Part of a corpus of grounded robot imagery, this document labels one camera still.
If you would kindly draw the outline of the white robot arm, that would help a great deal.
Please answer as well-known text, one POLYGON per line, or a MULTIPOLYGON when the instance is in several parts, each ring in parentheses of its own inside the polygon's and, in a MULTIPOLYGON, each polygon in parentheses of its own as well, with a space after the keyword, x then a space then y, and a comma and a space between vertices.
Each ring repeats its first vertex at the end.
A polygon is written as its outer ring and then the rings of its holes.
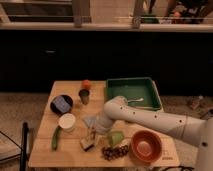
POLYGON ((130 107, 125 97, 117 96, 104 103, 92 126, 97 134, 104 135, 117 120, 144 126, 197 147, 195 171, 213 171, 213 117, 202 120, 130 107))

